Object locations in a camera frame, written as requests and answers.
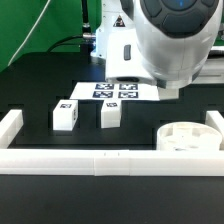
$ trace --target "black cable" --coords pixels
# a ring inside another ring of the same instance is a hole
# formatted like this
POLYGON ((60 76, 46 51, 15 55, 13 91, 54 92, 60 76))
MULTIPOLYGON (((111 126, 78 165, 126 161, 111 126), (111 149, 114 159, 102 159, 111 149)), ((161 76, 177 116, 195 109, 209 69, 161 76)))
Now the black cable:
POLYGON ((91 27, 89 25, 89 15, 88 15, 88 5, 87 0, 82 0, 82 32, 83 33, 91 33, 91 27))
POLYGON ((69 40, 74 40, 74 39, 79 39, 79 38, 83 38, 82 35, 77 35, 77 36, 70 36, 70 37, 66 37, 62 40, 57 41, 55 44, 53 44, 48 50, 47 52, 51 52, 55 47, 57 47, 60 44, 63 44, 66 41, 69 40))
POLYGON ((54 50, 54 49, 57 48, 57 47, 60 47, 60 46, 75 46, 75 45, 80 45, 80 44, 74 44, 74 43, 61 43, 61 44, 57 44, 57 45, 55 45, 54 48, 51 49, 51 51, 54 50))

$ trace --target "white block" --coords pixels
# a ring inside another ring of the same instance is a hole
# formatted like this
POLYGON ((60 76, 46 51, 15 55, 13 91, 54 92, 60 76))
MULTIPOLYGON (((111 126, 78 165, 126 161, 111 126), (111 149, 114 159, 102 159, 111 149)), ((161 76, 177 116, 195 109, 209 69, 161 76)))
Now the white block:
POLYGON ((78 100, 60 100, 53 111, 53 129, 72 131, 78 119, 78 100))
POLYGON ((216 129, 222 135, 222 142, 220 145, 220 149, 224 150, 224 119, 222 115, 214 110, 206 112, 205 124, 216 129))
POLYGON ((23 126, 22 110, 10 110, 0 122, 0 148, 7 149, 23 126))
POLYGON ((129 176, 129 150, 107 150, 95 154, 95 176, 129 176))
POLYGON ((121 113, 121 100, 104 100, 103 107, 101 109, 101 128, 120 127, 121 113))

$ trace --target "white paper sheet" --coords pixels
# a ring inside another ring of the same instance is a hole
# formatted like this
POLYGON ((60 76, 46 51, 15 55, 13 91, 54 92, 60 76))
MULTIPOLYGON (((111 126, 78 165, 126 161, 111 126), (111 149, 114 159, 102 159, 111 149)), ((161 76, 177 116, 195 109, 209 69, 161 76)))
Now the white paper sheet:
POLYGON ((147 84, 78 82, 70 99, 77 100, 159 100, 158 88, 147 84))

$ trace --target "white cube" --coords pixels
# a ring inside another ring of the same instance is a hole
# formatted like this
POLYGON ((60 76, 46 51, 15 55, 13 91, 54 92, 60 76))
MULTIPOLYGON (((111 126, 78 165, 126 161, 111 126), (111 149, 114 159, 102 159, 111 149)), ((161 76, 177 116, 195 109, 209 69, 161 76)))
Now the white cube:
POLYGON ((101 128, 120 127, 121 112, 121 100, 104 100, 103 107, 101 109, 101 128))
POLYGON ((78 118, 78 100, 60 100, 53 111, 53 129, 72 131, 78 118))

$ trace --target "apriltag sticker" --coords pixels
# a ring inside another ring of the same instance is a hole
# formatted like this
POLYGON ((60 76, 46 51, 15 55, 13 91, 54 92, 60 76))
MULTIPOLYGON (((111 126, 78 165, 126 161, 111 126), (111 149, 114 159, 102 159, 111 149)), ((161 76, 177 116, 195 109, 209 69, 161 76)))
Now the apriltag sticker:
POLYGON ((112 98, 113 92, 111 91, 94 91, 93 98, 112 98))
POLYGON ((117 107, 117 103, 107 103, 107 107, 117 107))
POLYGON ((120 90, 138 90, 138 84, 120 84, 120 90))
POLYGON ((114 84, 108 84, 108 83, 96 84, 95 89, 100 89, 100 90, 114 89, 114 84))
POLYGON ((62 104, 60 108, 71 108, 72 104, 62 104))
POLYGON ((138 98, 138 92, 119 92, 119 98, 138 98))

